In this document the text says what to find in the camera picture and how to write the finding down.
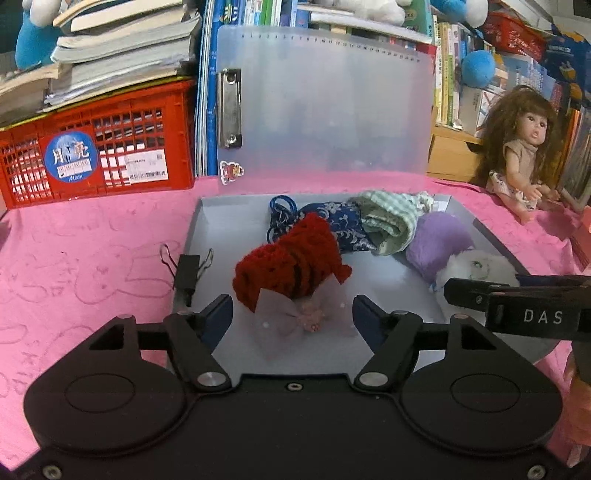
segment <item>pink bow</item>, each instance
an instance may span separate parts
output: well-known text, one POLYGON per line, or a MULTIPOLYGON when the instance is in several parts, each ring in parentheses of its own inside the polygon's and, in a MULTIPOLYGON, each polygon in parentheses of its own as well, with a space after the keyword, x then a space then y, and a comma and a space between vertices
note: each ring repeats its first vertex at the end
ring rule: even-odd
POLYGON ((290 300, 261 289, 256 303, 255 335, 267 358, 287 351, 306 335, 357 335, 346 289, 334 275, 324 280, 308 299, 290 300))

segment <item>red knitted fabric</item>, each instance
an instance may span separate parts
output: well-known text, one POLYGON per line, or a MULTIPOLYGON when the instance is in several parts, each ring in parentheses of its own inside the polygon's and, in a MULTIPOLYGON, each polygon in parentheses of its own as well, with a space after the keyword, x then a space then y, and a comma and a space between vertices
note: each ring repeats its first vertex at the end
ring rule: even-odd
POLYGON ((309 213, 276 243, 255 248, 236 265, 232 287, 254 312, 262 288, 291 299, 311 295, 330 274, 343 283, 352 273, 326 220, 309 213))

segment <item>red basket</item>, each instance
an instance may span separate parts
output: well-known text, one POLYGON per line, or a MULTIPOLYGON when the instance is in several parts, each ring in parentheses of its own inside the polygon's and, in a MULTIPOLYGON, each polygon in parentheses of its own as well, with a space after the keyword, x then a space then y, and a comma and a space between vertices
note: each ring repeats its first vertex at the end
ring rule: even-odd
POLYGON ((499 51, 529 55, 535 61, 542 59, 546 41, 518 18, 503 12, 490 12, 482 31, 485 39, 499 51))
MULTIPOLYGON (((194 106, 194 81, 182 80, 122 93, 0 132, 0 190, 7 208, 191 188, 194 106), (56 141, 68 138, 86 138, 89 145, 75 149, 82 163, 64 164, 62 168, 70 170, 61 170, 58 177, 55 171, 64 162, 65 143, 56 141), (48 149, 55 145, 59 148, 48 149), (93 163, 86 160, 93 155, 93 163)), ((73 161, 71 154, 67 162, 73 161)))

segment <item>blue pompom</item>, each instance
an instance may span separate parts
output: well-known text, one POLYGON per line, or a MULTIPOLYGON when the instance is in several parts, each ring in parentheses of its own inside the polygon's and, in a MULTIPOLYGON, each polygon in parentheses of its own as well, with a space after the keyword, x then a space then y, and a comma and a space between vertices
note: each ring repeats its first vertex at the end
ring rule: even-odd
POLYGON ((462 60, 462 83, 473 88, 486 87, 495 76, 495 59, 486 50, 476 50, 462 60))
POLYGON ((451 23, 463 22, 466 18, 466 0, 431 0, 431 5, 451 23))

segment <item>blue floral cloth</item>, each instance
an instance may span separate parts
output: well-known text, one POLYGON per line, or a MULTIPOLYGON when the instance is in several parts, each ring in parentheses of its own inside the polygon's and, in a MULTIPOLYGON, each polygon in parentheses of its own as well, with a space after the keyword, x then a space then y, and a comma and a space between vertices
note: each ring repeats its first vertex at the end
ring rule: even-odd
POLYGON ((363 230, 359 207, 354 203, 309 203, 298 210, 292 198, 287 195, 279 195, 271 199, 269 209, 271 210, 271 225, 267 232, 269 243, 273 243, 281 235, 285 235, 306 214, 317 213, 319 217, 329 223, 341 253, 366 252, 375 249, 363 230))

